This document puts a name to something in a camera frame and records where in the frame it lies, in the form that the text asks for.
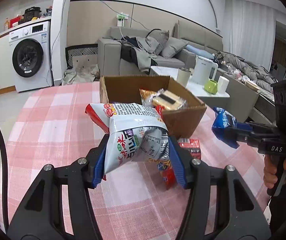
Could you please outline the person's right hand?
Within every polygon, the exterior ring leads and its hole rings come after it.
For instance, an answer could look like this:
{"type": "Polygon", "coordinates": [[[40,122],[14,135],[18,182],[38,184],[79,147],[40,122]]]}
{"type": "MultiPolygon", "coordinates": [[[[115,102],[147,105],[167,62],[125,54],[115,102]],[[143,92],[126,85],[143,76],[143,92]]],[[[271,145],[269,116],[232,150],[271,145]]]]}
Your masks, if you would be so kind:
{"type": "MultiPolygon", "coordinates": [[[[264,157],[264,185],[268,188],[268,189],[272,189],[274,187],[274,185],[276,184],[276,182],[278,181],[277,176],[276,176],[276,172],[277,172],[277,166],[275,166],[272,162],[271,162],[271,158],[269,155],[266,155],[264,157]]],[[[283,163],[283,168],[286,171],[286,159],[283,163]]]]}

